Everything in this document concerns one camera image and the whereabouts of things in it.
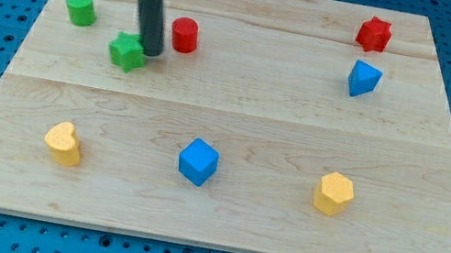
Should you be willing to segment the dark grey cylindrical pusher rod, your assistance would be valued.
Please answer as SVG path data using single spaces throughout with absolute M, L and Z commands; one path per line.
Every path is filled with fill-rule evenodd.
M 139 40 L 144 54 L 157 57 L 164 50 L 164 0 L 137 0 Z

